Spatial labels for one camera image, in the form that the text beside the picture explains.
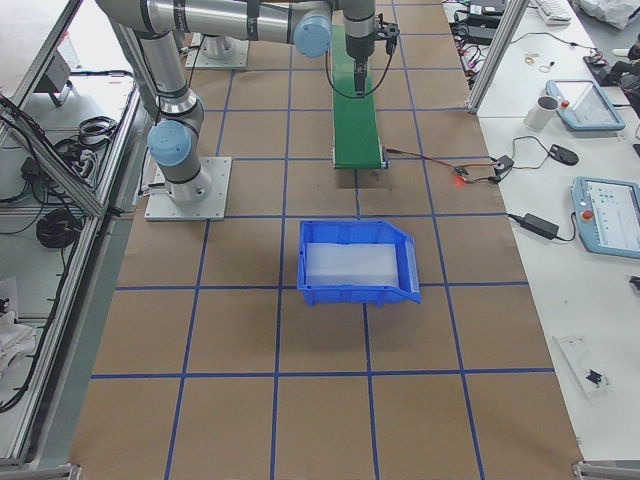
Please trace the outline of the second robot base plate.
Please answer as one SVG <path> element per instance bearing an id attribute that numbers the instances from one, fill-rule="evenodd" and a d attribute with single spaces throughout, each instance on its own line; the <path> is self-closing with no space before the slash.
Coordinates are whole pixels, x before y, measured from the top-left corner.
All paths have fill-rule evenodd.
<path id="1" fill-rule="evenodd" d="M 200 70 L 245 70 L 248 52 L 248 41 L 195 34 L 189 46 L 185 66 Z"/>

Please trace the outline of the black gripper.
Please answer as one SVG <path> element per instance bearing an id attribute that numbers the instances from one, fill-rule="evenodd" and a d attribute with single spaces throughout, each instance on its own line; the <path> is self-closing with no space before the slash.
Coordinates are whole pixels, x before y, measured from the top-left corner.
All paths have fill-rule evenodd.
<path id="1" fill-rule="evenodd" d="M 354 60 L 353 65 L 353 90 L 354 96 L 365 95 L 365 73 L 367 62 L 374 52 L 374 34 L 364 37 L 345 35 L 346 52 Z"/>

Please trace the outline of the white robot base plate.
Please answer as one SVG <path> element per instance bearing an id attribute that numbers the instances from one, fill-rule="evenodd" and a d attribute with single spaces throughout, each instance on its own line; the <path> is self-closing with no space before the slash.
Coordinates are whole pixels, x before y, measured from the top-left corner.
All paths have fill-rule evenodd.
<path id="1" fill-rule="evenodd" d="M 165 181 L 155 168 L 144 214 L 149 221 L 223 220 L 232 168 L 231 157 L 200 157 L 199 175 L 186 184 Z"/>

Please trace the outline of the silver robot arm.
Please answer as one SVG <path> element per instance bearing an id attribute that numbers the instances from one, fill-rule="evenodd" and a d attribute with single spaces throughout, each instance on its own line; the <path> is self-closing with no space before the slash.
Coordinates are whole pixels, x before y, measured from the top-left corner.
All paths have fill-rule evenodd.
<path id="1" fill-rule="evenodd" d="M 189 136 L 184 162 L 158 165 L 152 198 L 201 206 L 216 196 L 208 165 L 230 168 L 231 217 L 356 213 L 373 170 L 333 165 L 338 100 L 363 103 L 373 45 L 370 1 L 103 1 L 155 125 Z"/>

